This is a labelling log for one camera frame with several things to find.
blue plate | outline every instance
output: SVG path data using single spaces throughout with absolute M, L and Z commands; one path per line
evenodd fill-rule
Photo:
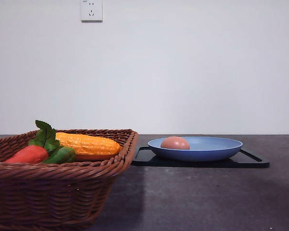
M 155 155 L 180 161 L 216 161 L 230 158 L 237 154 L 243 143 L 240 141 L 217 138 L 183 136 L 189 142 L 190 150 L 161 148 L 165 138 L 148 142 Z

brown egg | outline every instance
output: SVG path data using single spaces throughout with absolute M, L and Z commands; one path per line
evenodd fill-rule
M 189 143 L 186 139 L 178 136 L 170 136 L 163 140 L 160 144 L 161 148 L 170 148 L 170 149 L 185 149 L 189 150 Z

black placemat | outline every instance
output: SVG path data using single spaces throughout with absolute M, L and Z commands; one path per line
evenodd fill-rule
M 139 147 L 131 165 L 151 167 L 228 167 L 228 168 L 266 168 L 270 162 L 263 157 L 241 149 L 236 155 L 219 161 L 187 162 L 157 157 L 150 147 Z

wicker basket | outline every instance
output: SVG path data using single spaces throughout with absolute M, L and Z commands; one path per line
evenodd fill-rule
M 0 139 L 0 230 L 62 231 L 91 226 L 116 176 L 131 164 L 137 132 L 58 130 L 107 137 L 123 149 L 114 158 L 66 164 L 7 164 L 37 131 Z

wall socket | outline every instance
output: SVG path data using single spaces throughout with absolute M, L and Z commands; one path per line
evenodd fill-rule
M 82 22 L 102 22 L 103 0 L 80 0 L 80 17 Z

